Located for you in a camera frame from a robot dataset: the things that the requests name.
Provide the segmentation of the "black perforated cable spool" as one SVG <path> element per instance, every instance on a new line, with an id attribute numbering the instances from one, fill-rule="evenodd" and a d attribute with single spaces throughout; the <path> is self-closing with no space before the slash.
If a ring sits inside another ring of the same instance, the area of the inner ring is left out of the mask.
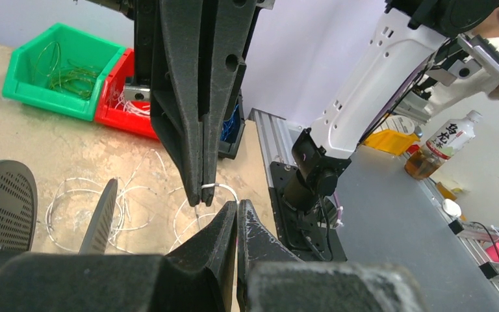
<path id="1" fill-rule="evenodd" d="M 108 279 L 118 257 L 106 256 L 118 182 L 110 179 L 92 215 L 80 253 L 32 253 L 37 219 L 37 188 L 30 169 L 18 161 L 0 161 L 0 276 L 6 280 Z"/>

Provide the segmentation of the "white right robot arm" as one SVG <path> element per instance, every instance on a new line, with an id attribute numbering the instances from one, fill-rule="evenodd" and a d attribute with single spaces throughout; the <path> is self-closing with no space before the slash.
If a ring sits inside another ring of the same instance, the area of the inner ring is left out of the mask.
<path id="1" fill-rule="evenodd" d="M 272 1 L 102 1 L 134 21 L 128 89 L 150 103 L 153 130 L 175 163 L 190 205 L 214 196 L 222 121 L 243 80 L 259 12 Z M 387 1 L 355 69 L 293 148 L 298 196 L 329 196 L 357 145 L 409 81 L 451 39 L 499 82 L 499 53 L 466 33 L 499 1 Z"/>

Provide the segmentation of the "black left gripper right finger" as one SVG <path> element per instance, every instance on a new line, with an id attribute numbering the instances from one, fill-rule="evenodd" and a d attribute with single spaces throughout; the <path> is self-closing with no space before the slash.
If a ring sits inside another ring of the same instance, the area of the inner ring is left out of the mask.
<path id="1" fill-rule="evenodd" d="M 303 261 L 237 207 L 237 302 L 241 311 L 426 311 L 420 285 L 390 263 Z"/>

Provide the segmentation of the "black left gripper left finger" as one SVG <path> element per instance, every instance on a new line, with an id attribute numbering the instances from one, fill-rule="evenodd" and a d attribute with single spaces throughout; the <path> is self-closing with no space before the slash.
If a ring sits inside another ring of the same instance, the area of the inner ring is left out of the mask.
<path id="1" fill-rule="evenodd" d="M 0 266 L 0 311 L 226 311 L 237 207 L 166 255 L 15 255 Z"/>

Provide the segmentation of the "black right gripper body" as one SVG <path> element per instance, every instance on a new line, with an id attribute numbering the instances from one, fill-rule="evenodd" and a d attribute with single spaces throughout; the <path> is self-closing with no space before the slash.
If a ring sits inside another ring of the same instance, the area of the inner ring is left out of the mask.
<path id="1" fill-rule="evenodd" d="M 188 83 L 216 93 L 235 85 L 238 60 L 260 9 L 273 1 L 98 1 L 134 21 L 134 81 L 152 88 Z M 219 74 L 225 72 L 223 80 Z"/>

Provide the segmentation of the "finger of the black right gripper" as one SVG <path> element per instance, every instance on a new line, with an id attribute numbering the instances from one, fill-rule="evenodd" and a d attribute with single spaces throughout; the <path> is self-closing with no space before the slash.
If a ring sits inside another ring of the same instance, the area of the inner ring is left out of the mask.
<path id="1" fill-rule="evenodd" d="M 179 171 L 190 205 L 201 201 L 201 13 L 201 1 L 157 1 L 151 75 L 151 124 Z"/>
<path id="2" fill-rule="evenodd" d="M 233 93 L 256 1 L 218 1 L 206 69 L 209 112 L 203 116 L 202 185 L 216 182 L 222 121 Z"/>

